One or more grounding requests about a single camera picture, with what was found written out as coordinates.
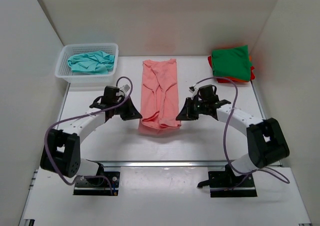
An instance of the purple cable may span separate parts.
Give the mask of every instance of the purple cable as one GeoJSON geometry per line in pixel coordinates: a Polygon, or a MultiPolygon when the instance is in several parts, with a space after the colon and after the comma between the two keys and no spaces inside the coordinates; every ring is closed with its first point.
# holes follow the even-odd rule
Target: purple cable
{"type": "Polygon", "coordinates": [[[228,152],[227,152],[227,130],[228,130],[228,126],[229,126],[229,123],[230,123],[230,120],[232,118],[232,115],[234,113],[234,110],[235,110],[235,105],[236,105],[236,102],[237,102],[237,98],[238,98],[238,87],[237,85],[229,78],[226,78],[226,77],[207,77],[205,79],[202,79],[200,80],[199,82],[197,82],[195,85],[203,82],[203,81],[206,81],[206,80],[211,80],[211,79],[220,79],[220,80],[227,80],[229,81],[231,84],[233,84],[234,88],[235,88],[235,96],[234,96],[234,100],[233,100],[233,103],[232,103],[232,107],[231,107],[231,111],[230,111],[230,114],[229,114],[229,117],[227,118],[226,122],[225,122],[225,127],[224,127],[224,131],[223,131],[223,151],[224,151],[224,155],[225,155],[225,158],[226,158],[226,161],[228,162],[228,164],[230,165],[231,169],[233,171],[235,171],[236,173],[240,174],[240,175],[250,175],[256,171],[261,171],[261,172],[264,172],[264,173],[267,173],[267,174],[270,174],[272,175],[273,177],[277,178],[278,180],[282,181],[283,183],[285,184],[290,184],[290,180],[284,176],[282,173],[280,173],[279,171],[273,169],[273,168],[270,168],[270,167],[265,167],[265,169],[268,169],[268,170],[271,170],[271,171],[274,171],[276,172],[277,174],[281,175],[283,178],[280,178],[279,176],[275,175],[274,173],[268,171],[268,170],[265,170],[265,169],[257,169],[257,170],[252,170],[250,172],[240,172],[238,171],[232,164],[231,164],[231,160],[228,156],[228,152]]]}
{"type": "MultiPolygon", "coordinates": [[[[130,88],[130,91],[128,93],[128,95],[124,98],[124,100],[115,105],[115,106],[112,106],[112,107],[108,107],[108,108],[105,108],[105,109],[102,109],[102,110],[98,110],[96,112],[92,112],[92,113],[88,113],[88,114],[83,114],[83,115],[79,115],[79,116],[75,116],[75,117],[70,117],[70,118],[66,118],[66,119],[63,119],[63,120],[60,120],[58,122],[55,122],[54,124],[52,124],[45,132],[45,135],[44,135],[44,149],[45,149],[45,152],[48,156],[48,159],[50,161],[50,163],[52,164],[52,167],[54,169],[54,171],[60,176],[60,178],[62,179],[63,182],[65,182],[67,185],[71,186],[71,185],[74,185],[76,183],[76,181],[78,179],[80,179],[82,176],[81,175],[77,175],[74,180],[72,182],[69,182],[66,180],[66,178],[64,177],[64,175],[61,173],[61,171],[59,170],[58,166],[56,165],[51,153],[50,153],[50,150],[49,150],[49,147],[48,147],[48,135],[49,135],[49,131],[51,129],[53,129],[55,126],[57,126],[58,124],[61,124],[61,123],[64,123],[64,122],[67,122],[67,121],[71,121],[71,120],[77,120],[77,119],[83,119],[83,118],[86,118],[86,117],[89,117],[89,116],[94,116],[94,115],[97,115],[97,114],[100,114],[100,113],[103,113],[103,112],[106,112],[108,110],[113,110],[113,109],[116,109],[118,107],[120,107],[121,105],[123,105],[130,97],[132,91],[133,91],[133,83],[131,81],[130,78],[126,77],[126,76],[122,76],[118,79],[117,81],[117,84],[119,82],[120,79],[127,79],[131,85],[131,88],[130,88]]],[[[112,189],[112,185],[110,183],[110,180],[106,177],[106,176],[103,176],[103,175],[96,175],[96,176],[84,176],[85,179],[94,179],[94,178],[103,178],[107,181],[109,187],[110,187],[110,191],[111,191],[111,194],[113,194],[113,189],[112,189]]]]}

